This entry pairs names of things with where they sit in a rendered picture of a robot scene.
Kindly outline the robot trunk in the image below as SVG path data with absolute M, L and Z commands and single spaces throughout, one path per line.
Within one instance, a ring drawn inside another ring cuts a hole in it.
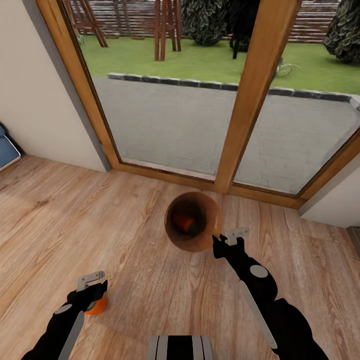
M 215 360 L 208 335 L 153 335 L 145 360 Z

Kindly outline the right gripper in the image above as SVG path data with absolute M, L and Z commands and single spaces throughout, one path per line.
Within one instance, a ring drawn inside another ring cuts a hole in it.
M 219 239 L 214 235 L 212 236 L 214 243 L 213 255 L 216 259 L 225 257 L 229 264 L 232 264 L 232 258 L 238 253 L 245 253 L 245 242 L 242 236 L 237 237 L 236 245 L 229 245 L 226 243 L 226 236 L 220 234 Z

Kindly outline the can of soda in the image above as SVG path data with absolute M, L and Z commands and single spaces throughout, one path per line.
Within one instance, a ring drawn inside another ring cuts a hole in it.
M 99 315 L 105 311 L 108 305 L 108 299 L 106 296 L 102 296 L 100 300 L 93 301 L 87 310 L 85 311 L 85 315 Z
M 195 219 L 191 219 L 189 216 L 185 215 L 181 211 L 177 212 L 177 214 L 172 216 L 172 224 L 180 227 L 182 231 L 189 234 L 193 234 L 197 228 L 197 223 Z

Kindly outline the trash can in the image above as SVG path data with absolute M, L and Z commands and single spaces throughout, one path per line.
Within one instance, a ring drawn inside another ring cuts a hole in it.
M 172 224 L 172 216 L 177 212 L 194 219 L 197 228 L 193 234 L 184 232 Z M 219 218 L 217 232 L 216 216 Z M 223 228 L 223 215 L 217 202 L 208 194 L 192 190 L 179 194 L 167 207 L 164 215 L 164 229 L 168 239 L 180 250 L 188 253 L 200 253 L 213 246 L 213 235 L 220 239 Z

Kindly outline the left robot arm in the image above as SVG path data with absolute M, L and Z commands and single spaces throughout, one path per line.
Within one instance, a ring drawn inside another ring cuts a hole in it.
M 80 276 L 76 290 L 67 295 L 67 302 L 50 319 L 46 332 L 35 347 L 21 360 L 68 360 L 85 322 L 85 312 L 92 302 L 103 298 L 108 290 L 104 283 L 88 285 L 105 277 L 104 271 Z

